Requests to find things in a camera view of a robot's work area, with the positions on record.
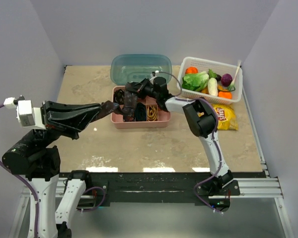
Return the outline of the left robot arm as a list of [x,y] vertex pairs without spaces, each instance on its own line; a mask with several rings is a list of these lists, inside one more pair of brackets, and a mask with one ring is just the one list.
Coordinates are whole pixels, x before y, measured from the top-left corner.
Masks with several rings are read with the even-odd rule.
[[55,204],[61,159],[52,143],[61,136],[78,139],[78,134],[101,112],[100,104],[67,105],[45,102],[35,108],[24,98],[6,98],[4,106],[16,109],[17,120],[29,132],[8,149],[4,167],[20,176],[30,190],[30,238],[69,238],[71,221],[83,194],[96,198],[105,190],[93,186],[88,171],[72,171],[65,182],[63,198]]

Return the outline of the maroon blue-flowered tie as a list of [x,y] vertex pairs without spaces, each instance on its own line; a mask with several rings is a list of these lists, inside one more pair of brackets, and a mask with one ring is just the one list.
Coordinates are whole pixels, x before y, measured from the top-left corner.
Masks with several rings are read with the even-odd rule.
[[95,120],[102,119],[111,113],[123,116],[124,122],[131,122],[134,119],[135,109],[137,105],[137,97],[130,92],[130,83],[125,86],[125,101],[121,108],[119,104],[112,101],[101,103],[101,111],[95,116]]

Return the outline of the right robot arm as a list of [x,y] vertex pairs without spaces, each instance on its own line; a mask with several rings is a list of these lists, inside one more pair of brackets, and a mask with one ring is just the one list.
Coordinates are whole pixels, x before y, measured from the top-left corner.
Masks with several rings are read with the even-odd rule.
[[222,195],[229,189],[233,175],[225,162],[218,138],[218,116],[207,100],[181,99],[169,93],[166,79],[156,77],[153,81],[144,79],[131,82],[125,90],[139,98],[151,97],[165,112],[184,114],[194,136],[201,141],[209,161],[211,176],[196,185],[210,195]]

